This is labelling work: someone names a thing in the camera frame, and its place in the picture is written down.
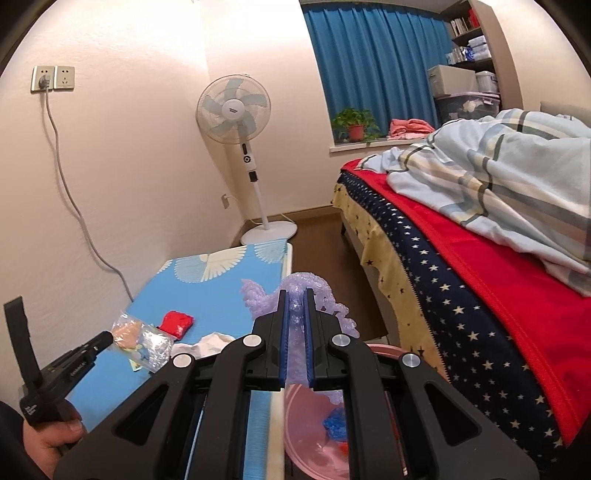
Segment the red bed sheet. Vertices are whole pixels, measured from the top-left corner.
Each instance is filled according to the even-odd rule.
[[[503,324],[542,386],[569,444],[591,411],[591,298],[546,273],[531,255],[471,233],[397,194],[386,174],[343,170],[401,209]]]

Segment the striped blanket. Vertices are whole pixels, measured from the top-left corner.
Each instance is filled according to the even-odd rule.
[[[388,184],[468,230],[537,256],[591,296],[591,129],[519,109],[456,120],[405,151],[360,161]]]

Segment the electric fan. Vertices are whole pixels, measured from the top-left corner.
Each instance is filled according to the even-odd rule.
[[[229,75],[215,80],[205,89],[197,105],[197,123],[208,137],[219,143],[240,145],[242,162],[255,190],[262,225],[246,232],[242,245],[291,238],[297,230],[292,222],[270,222],[263,208],[249,141],[262,132],[270,116],[269,95],[260,83],[247,75]]]

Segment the silver bolt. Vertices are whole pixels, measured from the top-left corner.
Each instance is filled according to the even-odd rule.
[[[421,364],[421,359],[414,353],[405,353],[402,357],[402,363],[409,368],[415,368]]]
[[[340,333],[340,334],[332,337],[332,342],[336,346],[347,346],[348,344],[351,343],[351,339],[348,337],[348,335],[345,335],[344,333]]]
[[[185,368],[191,364],[191,355],[188,353],[180,353],[173,358],[173,365],[177,368]]]
[[[242,343],[246,346],[259,346],[262,342],[262,338],[258,335],[246,335],[242,339]]]

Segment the red flower pot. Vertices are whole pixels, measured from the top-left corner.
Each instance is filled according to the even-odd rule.
[[[365,125],[351,125],[347,127],[349,131],[349,140],[352,142],[358,142],[365,135]]]

